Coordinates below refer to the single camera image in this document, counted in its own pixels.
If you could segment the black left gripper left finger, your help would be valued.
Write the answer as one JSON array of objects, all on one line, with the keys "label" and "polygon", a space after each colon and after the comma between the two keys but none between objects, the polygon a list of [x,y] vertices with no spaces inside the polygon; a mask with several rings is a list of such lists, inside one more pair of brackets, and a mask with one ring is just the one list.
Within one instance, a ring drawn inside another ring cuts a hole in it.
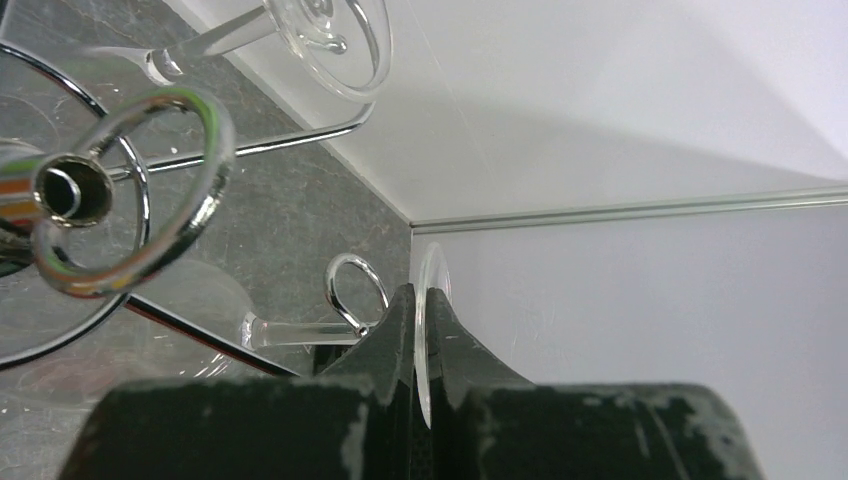
[{"label": "black left gripper left finger", "polygon": [[63,479],[406,479],[415,292],[315,377],[161,379],[110,391]]}]

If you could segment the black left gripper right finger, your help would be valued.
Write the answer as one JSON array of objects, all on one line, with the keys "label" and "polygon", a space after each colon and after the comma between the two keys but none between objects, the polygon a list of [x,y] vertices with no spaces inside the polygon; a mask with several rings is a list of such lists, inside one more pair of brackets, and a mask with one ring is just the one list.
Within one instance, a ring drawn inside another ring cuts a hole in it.
[{"label": "black left gripper right finger", "polygon": [[536,384],[430,289],[431,428],[439,479],[759,479],[733,410],[691,383]]}]

